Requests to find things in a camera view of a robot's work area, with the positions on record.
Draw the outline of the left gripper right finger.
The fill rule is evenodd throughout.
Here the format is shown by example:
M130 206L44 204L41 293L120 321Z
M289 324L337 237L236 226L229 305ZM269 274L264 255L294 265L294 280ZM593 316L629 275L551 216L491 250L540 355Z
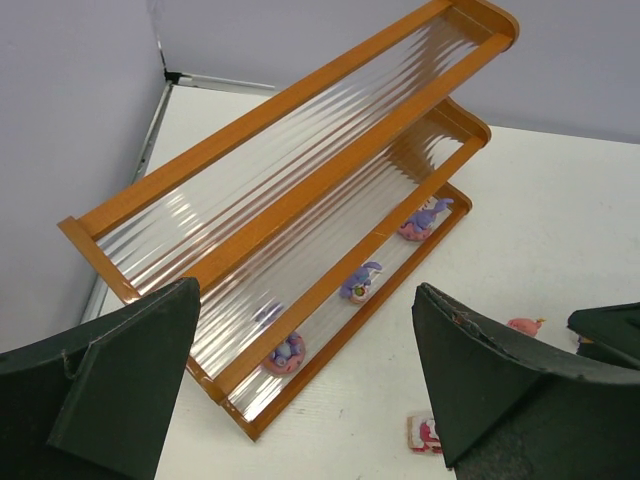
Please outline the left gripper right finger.
M635 479L639 369L558 349L430 284L412 307L445 464L460 479Z

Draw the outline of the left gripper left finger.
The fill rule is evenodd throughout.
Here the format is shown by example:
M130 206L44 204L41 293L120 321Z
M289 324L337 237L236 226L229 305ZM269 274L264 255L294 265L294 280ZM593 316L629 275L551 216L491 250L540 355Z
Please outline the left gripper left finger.
M200 307L182 278L2 353L2 478L154 478Z

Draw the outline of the small purple bunny toy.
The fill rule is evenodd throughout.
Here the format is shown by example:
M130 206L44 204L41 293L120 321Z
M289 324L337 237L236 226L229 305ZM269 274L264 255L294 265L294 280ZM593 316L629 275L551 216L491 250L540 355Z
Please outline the small purple bunny toy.
M354 304L364 303L372 284L371 275L380 273L382 265L378 262L367 262L359 266L340 286L339 296Z

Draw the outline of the purple bunny sitting donut toy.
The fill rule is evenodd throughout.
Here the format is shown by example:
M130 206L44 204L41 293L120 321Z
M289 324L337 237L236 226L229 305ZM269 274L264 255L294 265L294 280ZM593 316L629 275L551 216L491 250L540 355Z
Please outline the purple bunny sitting donut toy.
M281 316L284 310L285 306L280 302L268 304L256 312L254 321L261 330L265 330ZM304 340L296 331L293 331L264 358L262 366L272 375L290 375L299 369L305 355Z

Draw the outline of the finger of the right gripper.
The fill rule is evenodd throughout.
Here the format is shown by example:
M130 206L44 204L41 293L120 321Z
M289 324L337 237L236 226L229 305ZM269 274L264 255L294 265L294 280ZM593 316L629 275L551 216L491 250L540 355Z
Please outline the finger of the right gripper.
M639 303L577 310L567 328L582 338L577 355L639 369Z

